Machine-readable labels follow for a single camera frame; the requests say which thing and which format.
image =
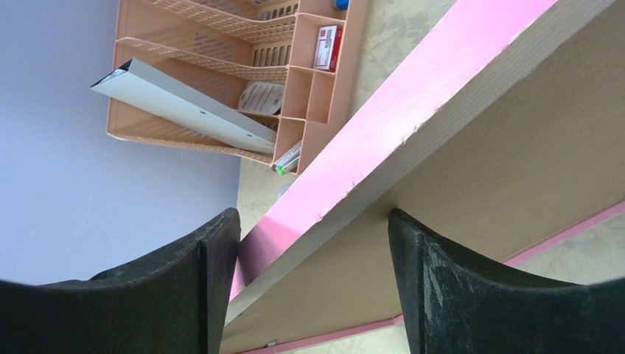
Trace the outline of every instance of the organizer compartment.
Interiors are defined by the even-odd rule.
[[[278,127],[278,139],[276,140],[276,151],[273,154],[273,162],[277,161],[282,155],[288,152],[295,144],[300,142],[304,138],[304,129],[306,122],[302,119],[294,119],[289,117],[283,117],[280,119],[280,126]],[[298,167],[291,173],[297,174]]]
[[[310,89],[313,85],[313,73],[291,68],[287,76],[282,103],[282,115],[293,118],[306,118]]]
[[[228,153],[271,164],[302,140],[301,173],[347,121],[368,0],[337,11],[319,0],[121,0],[114,66],[143,60],[236,109],[257,80],[286,85],[280,115],[239,111],[277,131],[272,156],[111,100],[107,132],[134,142]],[[321,26],[343,27],[336,73],[312,69]]]
[[[297,18],[297,28],[293,35],[293,53],[291,54],[289,64],[312,68],[315,62],[319,27],[334,24],[343,27],[343,31],[346,30],[345,21],[300,13]]]
[[[335,76],[325,72],[316,72],[312,75],[310,101],[306,119],[315,122],[328,123],[330,104],[334,94]]]

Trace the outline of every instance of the pink shelf edge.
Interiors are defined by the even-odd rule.
[[[231,301],[555,2],[458,0],[241,242]]]
[[[535,245],[534,247],[527,249],[516,256],[508,259],[504,264],[514,267],[519,263],[532,258],[533,256],[540,254],[548,249],[552,249],[555,246],[558,246],[560,243],[571,239],[572,237],[584,232],[588,229],[591,229],[594,226],[599,225],[605,221],[608,221],[611,218],[614,218],[617,215],[625,213],[625,201],[622,201],[615,206],[612,206],[603,212],[600,212],[593,217],[590,217],[559,234],[548,238],[547,240]],[[338,339],[356,336],[361,333],[371,332],[373,330],[379,330],[385,327],[390,327],[393,325],[397,325],[403,322],[404,318],[402,315],[394,317],[393,319],[386,319],[384,321],[374,322],[370,324],[365,324],[359,327],[348,328],[346,330],[339,330],[334,333],[324,334],[322,336],[316,336],[306,339],[301,339],[298,341],[291,341],[288,343],[278,344],[274,347],[267,347],[262,349],[249,350],[247,352],[243,352],[243,354],[277,354],[283,353],[288,350],[297,350],[304,347],[310,347],[317,344],[327,343],[329,341],[336,341]]]

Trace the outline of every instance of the wooden shelf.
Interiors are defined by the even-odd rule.
[[[623,18],[625,1],[458,0],[242,240],[223,351],[396,323],[393,208],[504,262],[621,203]]]

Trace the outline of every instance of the marker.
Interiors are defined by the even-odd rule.
[[[295,157],[299,156],[301,152],[301,140],[295,144],[289,151],[287,151],[282,157],[280,157],[273,165],[271,165],[271,169],[276,171],[278,167],[283,167],[288,164]]]
[[[284,167],[277,167],[276,170],[278,171],[279,175],[284,176],[287,173],[291,172],[297,166],[298,163],[299,163],[299,156],[295,157],[293,160],[291,160],[291,162],[286,164]]]

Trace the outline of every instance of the white wall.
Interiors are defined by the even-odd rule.
[[[117,0],[0,1],[0,278],[88,279],[237,202],[239,159],[120,142],[108,100]]]

